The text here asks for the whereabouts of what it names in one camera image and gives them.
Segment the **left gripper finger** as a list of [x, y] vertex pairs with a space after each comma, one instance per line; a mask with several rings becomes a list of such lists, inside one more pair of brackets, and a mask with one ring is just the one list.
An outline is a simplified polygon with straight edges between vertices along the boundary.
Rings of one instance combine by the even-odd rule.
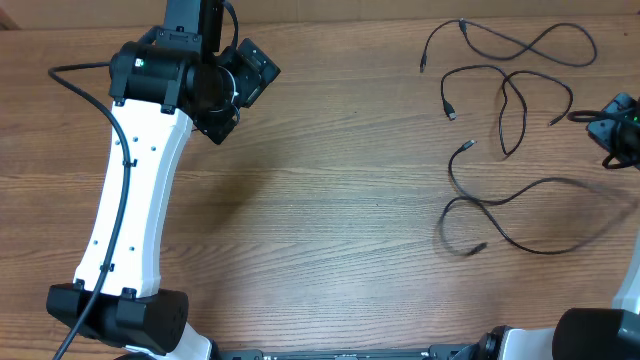
[[214, 144], [220, 145], [239, 123], [236, 112], [205, 112], [194, 120], [196, 129]]
[[249, 38], [237, 49], [240, 103], [254, 103], [280, 74], [280, 68]]

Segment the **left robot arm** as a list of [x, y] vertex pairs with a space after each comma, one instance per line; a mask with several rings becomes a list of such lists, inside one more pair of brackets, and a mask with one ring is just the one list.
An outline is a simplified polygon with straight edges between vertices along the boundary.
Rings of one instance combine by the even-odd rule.
[[251, 40], [222, 46], [226, 1], [171, 1], [164, 22], [107, 62], [110, 154], [93, 231], [73, 280], [50, 288], [47, 312], [71, 336], [129, 359], [216, 359], [188, 322], [181, 291], [161, 287], [160, 248], [172, 184], [194, 131], [215, 144], [279, 75]]

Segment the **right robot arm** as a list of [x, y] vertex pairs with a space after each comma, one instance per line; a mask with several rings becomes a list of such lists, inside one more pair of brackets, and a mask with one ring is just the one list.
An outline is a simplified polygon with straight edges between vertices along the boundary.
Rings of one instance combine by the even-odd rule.
[[[639, 167], [639, 101], [616, 95], [602, 110], [574, 111], [573, 122], [587, 125], [590, 136], [608, 151], [608, 170]], [[572, 308], [553, 328], [524, 330], [500, 326], [477, 343], [456, 345], [447, 359], [620, 359], [639, 358], [639, 248], [633, 255], [612, 305]]]

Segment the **cardboard wall panel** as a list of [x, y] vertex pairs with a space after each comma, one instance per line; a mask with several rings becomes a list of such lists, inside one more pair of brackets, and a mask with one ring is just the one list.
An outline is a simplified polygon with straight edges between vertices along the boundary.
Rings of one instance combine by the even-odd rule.
[[[235, 0], [242, 23], [450, 17], [630, 15], [639, 0]], [[156, 25], [165, 0], [1, 0], [1, 28], [69, 29]]]

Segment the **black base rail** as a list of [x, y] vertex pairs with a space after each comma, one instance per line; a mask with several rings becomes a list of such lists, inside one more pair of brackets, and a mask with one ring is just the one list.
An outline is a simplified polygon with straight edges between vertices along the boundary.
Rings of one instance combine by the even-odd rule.
[[261, 350], [219, 350], [216, 360], [452, 360], [473, 359], [476, 344], [438, 344], [426, 349], [377, 349], [264, 352]]

